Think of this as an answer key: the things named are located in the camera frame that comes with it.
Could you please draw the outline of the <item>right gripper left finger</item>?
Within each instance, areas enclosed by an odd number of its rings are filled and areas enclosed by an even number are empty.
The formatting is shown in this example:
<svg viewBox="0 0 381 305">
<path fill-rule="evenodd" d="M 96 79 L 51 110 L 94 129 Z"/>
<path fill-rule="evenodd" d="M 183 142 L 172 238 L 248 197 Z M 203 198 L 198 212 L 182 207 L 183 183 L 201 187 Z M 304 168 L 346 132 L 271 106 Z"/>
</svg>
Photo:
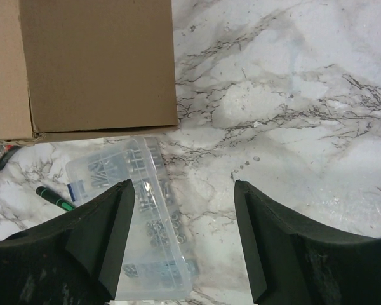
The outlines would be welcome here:
<svg viewBox="0 0 381 305">
<path fill-rule="evenodd" d="M 0 304 L 107 304 L 135 205 L 130 180 L 0 241 Z"/>
</svg>

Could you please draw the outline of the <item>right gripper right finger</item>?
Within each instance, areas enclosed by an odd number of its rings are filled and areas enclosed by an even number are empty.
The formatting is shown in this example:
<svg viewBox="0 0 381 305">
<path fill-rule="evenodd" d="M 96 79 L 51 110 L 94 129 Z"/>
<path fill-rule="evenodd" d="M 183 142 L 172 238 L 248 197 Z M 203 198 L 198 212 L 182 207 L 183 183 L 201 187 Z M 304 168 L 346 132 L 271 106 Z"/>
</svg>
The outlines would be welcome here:
<svg viewBox="0 0 381 305">
<path fill-rule="evenodd" d="M 317 222 L 246 181 L 234 204 L 255 304 L 381 304 L 381 238 Z"/>
</svg>

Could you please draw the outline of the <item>clear plastic screw organizer box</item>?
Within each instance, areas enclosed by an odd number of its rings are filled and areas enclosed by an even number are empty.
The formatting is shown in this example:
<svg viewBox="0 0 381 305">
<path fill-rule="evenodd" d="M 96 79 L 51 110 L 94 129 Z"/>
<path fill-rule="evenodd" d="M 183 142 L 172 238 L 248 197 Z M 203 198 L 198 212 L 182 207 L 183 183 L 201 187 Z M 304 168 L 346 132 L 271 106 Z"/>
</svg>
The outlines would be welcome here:
<svg viewBox="0 0 381 305">
<path fill-rule="evenodd" d="M 79 206 L 131 180 L 135 206 L 116 300 L 181 300 L 199 274 L 191 238 L 154 137 L 131 137 L 67 163 L 69 193 Z"/>
</svg>

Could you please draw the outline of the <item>brown cardboard express box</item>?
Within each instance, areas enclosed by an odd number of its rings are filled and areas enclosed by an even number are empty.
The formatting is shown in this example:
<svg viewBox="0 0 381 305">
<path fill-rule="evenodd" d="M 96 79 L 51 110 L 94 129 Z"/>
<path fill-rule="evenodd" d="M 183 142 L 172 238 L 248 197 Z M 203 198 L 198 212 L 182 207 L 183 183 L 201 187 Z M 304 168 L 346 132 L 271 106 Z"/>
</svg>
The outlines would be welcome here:
<svg viewBox="0 0 381 305">
<path fill-rule="evenodd" d="M 0 142 L 177 124 L 170 1 L 0 1 Z"/>
</svg>

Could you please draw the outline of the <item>black green precision screwdriver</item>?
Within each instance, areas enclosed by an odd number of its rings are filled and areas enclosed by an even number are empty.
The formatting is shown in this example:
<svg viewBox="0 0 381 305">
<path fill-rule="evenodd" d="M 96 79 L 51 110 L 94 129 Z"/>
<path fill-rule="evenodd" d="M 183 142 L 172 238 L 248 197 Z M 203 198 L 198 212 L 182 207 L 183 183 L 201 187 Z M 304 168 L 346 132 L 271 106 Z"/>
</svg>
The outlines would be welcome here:
<svg viewBox="0 0 381 305">
<path fill-rule="evenodd" d="M 47 202 L 60 207 L 62 210 L 71 211 L 75 209 L 75 206 L 72 203 L 65 200 L 62 196 L 48 187 L 39 186 L 36 189 L 36 194 Z"/>
</svg>

